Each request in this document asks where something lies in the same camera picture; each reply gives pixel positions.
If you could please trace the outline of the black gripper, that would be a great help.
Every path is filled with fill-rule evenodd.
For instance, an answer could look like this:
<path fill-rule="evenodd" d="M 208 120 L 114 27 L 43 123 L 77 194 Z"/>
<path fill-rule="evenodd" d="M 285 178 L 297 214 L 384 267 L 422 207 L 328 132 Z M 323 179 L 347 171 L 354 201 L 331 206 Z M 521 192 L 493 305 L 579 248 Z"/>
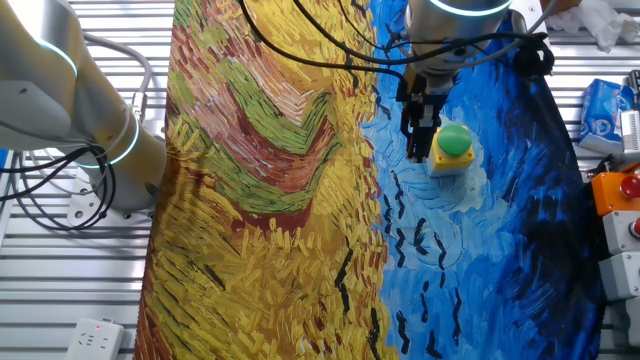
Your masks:
<path fill-rule="evenodd" d="M 434 72 L 432 69 L 421 72 L 408 65 L 403 77 L 396 100 L 403 105 L 401 129 L 407 140 L 406 156 L 412 161 L 424 162 L 429 156 L 437 127 L 441 125 L 440 112 L 454 85 L 454 73 Z"/>

